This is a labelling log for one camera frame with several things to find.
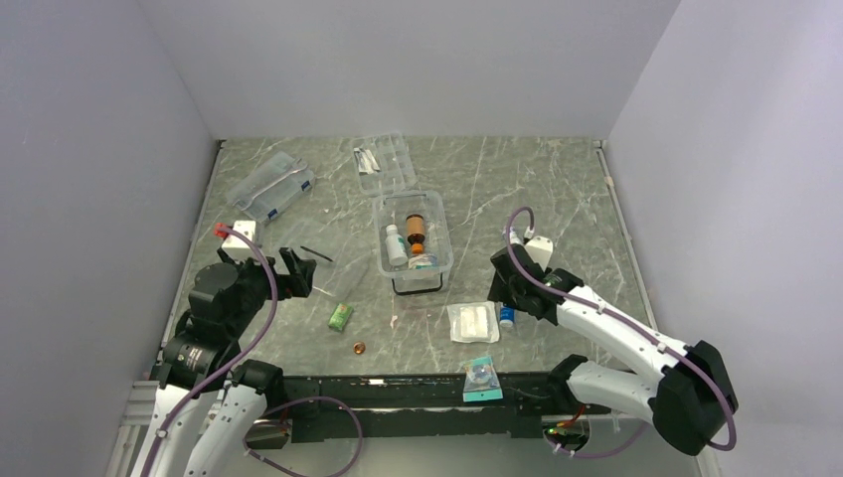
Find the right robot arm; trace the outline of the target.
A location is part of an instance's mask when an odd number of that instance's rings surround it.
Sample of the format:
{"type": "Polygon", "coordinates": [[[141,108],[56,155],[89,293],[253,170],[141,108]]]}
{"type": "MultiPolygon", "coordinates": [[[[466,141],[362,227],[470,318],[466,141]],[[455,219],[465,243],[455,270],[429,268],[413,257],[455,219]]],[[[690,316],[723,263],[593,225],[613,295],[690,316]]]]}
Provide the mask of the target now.
{"type": "Polygon", "coordinates": [[[737,443],[739,403],[719,350],[701,340],[689,345],[631,318],[585,282],[561,268],[543,268],[520,244],[490,261],[489,297],[538,320],[573,331],[620,360],[622,371],[570,355],[547,374],[548,399],[560,412],[595,404],[651,425],[674,449],[691,456],[737,443]]]}

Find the amber medicine bottle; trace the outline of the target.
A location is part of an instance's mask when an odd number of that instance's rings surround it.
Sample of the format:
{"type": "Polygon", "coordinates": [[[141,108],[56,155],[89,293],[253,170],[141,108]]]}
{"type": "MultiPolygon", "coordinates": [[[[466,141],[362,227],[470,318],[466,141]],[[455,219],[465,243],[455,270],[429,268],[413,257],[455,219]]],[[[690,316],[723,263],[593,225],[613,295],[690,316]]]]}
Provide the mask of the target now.
{"type": "Polygon", "coordinates": [[[426,238],[425,219],[419,214],[408,215],[406,218],[407,242],[413,255],[424,253],[426,238]]]}

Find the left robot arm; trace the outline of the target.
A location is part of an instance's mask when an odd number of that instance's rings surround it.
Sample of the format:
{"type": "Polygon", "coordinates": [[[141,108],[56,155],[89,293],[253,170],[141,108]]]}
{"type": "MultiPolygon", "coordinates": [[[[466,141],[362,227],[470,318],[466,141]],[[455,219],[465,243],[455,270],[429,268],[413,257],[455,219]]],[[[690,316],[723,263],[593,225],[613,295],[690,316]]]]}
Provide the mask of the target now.
{"type": "Polygon", "coordinates": [[[159,387],[135,476],[216,476],[225,453],[259,417],[284,407],[282,369],[248,359],[253,344],[240,338],[256,314],[281,300],[306,298],[317,263],[283,247],[285,271],[259,253],[236,260],[219,248],[220,262],[201,269],[189,307],[154,370],[159,387]]]}

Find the green sachet packet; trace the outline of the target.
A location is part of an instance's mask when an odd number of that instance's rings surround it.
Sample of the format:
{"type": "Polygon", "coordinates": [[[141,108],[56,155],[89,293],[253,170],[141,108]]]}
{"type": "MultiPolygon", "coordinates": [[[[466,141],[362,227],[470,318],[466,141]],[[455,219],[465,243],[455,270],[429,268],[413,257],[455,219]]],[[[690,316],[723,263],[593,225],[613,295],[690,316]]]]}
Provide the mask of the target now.
{"type": "Polygon", "coordinates": [[[328,328],[332,331],[342,333],[346,328],[354,308],[344,303],[338,303],[328,320],[328,328]]]}

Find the white medicine bottle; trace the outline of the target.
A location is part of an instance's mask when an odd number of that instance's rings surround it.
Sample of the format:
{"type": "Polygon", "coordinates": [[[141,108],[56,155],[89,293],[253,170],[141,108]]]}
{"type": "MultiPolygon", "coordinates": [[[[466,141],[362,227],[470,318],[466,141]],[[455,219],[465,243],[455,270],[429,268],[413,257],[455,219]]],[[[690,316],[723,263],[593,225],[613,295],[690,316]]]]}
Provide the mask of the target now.
{"type": "Polygon", "coordinates": [[[385,227],[385,246],[388,255],[388,263],[391,267],[399,267],[408,263],[407,248],[403,236],[399,233],[396,225],[385,227]]]}

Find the blue white bandage roll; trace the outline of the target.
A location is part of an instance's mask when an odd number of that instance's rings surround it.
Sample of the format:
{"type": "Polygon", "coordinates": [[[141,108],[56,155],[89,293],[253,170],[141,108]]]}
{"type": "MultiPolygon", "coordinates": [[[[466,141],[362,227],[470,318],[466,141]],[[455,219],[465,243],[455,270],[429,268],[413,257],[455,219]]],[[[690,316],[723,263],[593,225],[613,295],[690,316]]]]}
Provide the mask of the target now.
{"type": "Polygon", "coordinates": [[[511,329],[515,325],[516,311],[506,305],[501,305],[499,308],[499,326],[505,329],[511,329]]]}

